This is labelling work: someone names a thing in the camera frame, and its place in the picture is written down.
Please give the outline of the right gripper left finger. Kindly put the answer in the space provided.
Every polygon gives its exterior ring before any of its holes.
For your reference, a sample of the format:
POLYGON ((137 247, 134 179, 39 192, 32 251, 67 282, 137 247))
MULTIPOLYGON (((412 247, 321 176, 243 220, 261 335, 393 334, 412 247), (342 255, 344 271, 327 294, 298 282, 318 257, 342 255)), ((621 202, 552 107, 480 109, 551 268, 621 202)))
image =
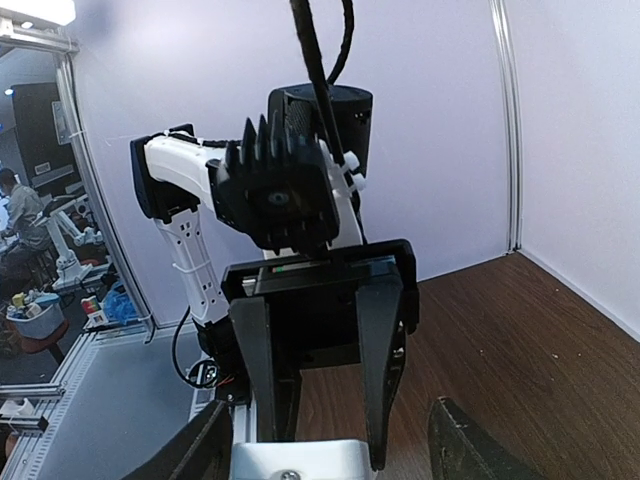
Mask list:
POLYGON ((232 439, 229 408, 214 400, 124 479, 228 479, 232 439))

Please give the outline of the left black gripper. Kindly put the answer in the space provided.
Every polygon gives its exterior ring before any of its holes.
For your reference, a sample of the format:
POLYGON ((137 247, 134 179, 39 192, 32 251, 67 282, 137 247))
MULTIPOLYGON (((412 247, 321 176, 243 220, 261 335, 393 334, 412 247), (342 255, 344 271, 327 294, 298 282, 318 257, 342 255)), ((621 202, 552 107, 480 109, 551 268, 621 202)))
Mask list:
POLYGON ((257 440, 295 440, 299 368, 361 360, 370 464, 382 470, 390 360, 419 323, 410 242, 345 247, 316 260, 292 256, 232 265, 222 291, 231 302, 229 315, 255 398, 257 440))

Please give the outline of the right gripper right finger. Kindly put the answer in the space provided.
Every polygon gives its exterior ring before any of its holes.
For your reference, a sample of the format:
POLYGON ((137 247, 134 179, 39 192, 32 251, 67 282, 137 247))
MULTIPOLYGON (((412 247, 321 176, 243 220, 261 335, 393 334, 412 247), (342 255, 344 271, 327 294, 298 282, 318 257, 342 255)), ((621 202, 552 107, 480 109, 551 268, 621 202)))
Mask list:
POLYGON ((431 407, 428 445, 433 479, 544 479, 449 397, 431 407))

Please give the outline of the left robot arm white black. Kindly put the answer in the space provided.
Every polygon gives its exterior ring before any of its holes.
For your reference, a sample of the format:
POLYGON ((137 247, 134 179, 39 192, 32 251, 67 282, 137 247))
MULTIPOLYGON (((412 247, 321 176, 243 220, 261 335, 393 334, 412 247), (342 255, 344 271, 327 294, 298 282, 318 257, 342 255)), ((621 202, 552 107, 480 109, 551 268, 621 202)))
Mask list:
POLYGON ((406 239, 360 218, 373 107, 364 89, 273 90, 237 140, 182 124, 130 144, 143 214, 186 290, 202 360, 182 380, 210 399, 177 437, 176 476, 372 479, 419 323, 406 239), (362 369, 362 440, 296 437, 303 374, 362 369))

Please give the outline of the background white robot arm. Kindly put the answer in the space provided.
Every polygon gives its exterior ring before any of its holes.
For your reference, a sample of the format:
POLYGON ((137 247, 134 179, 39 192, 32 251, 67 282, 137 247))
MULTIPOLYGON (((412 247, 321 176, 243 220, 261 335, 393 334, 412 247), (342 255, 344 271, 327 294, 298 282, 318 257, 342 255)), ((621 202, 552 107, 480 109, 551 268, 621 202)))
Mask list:
POLYGON ((52 199, 40 214, 38 223, 46 227, 57 252, 57 279, 52 287, 57 293, 72 293, 77 290, 97 291, 101 277, 107 272, 110 261, 94 265, 80 260, 73 247, 104 245, 102 232, 92 224, 79 228, 72 218, 78 214, 85 220, 92 214, 88 195, 62 195, 52 199))

